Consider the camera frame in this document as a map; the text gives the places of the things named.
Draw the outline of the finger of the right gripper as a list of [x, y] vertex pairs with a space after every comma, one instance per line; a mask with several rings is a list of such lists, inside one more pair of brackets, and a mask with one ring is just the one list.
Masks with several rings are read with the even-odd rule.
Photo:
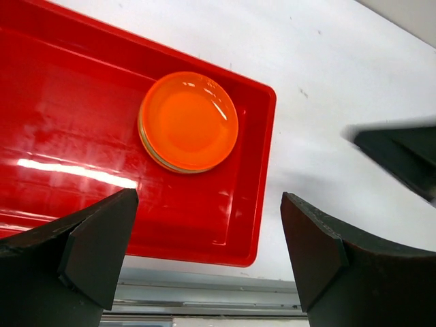
[[352, 143], [426, 201], [435, 200], [435, 126], [357, 129]]

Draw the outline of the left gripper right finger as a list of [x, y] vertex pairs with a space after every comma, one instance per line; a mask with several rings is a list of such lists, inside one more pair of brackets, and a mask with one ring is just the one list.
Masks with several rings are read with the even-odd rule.
[[292, 193], [280, 211], [310, 326], [435, 325], [435, 253], [365, 232]]

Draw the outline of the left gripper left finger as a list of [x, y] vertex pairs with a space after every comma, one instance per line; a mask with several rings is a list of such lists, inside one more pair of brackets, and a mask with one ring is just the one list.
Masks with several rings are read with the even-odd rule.
[[137, 207], [136, 190], [122, 189], [1, 239], [1, 325], [98, 326], [112, 308]]

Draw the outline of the orange plate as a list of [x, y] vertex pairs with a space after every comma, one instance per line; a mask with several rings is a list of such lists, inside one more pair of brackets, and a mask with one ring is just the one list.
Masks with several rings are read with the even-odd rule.
[[236, 107], [219, 84], [202, 74], [175, 72], [158, 79], [140, 109], [151, 146], [177, 167], [215, 167], [236, 145]]

